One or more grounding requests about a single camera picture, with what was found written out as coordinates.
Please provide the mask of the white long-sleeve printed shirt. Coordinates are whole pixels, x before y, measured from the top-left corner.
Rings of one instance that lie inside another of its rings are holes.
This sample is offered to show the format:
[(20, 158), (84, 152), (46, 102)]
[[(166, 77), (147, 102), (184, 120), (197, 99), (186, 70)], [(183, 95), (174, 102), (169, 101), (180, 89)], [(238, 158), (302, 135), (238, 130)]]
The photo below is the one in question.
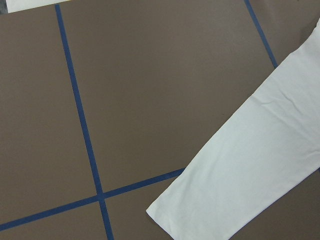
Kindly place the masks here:
[(320, 28), (146, 209), (175, 240), (228, 240), (320, 167)]

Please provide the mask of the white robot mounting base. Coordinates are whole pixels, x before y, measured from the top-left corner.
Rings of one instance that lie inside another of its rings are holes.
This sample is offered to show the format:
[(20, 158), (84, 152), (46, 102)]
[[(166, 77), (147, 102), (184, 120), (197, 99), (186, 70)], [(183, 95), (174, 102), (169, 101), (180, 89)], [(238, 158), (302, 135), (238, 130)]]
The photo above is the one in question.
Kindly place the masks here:
[(68, 0), (6, 0), (8, 13), (68, 2)]

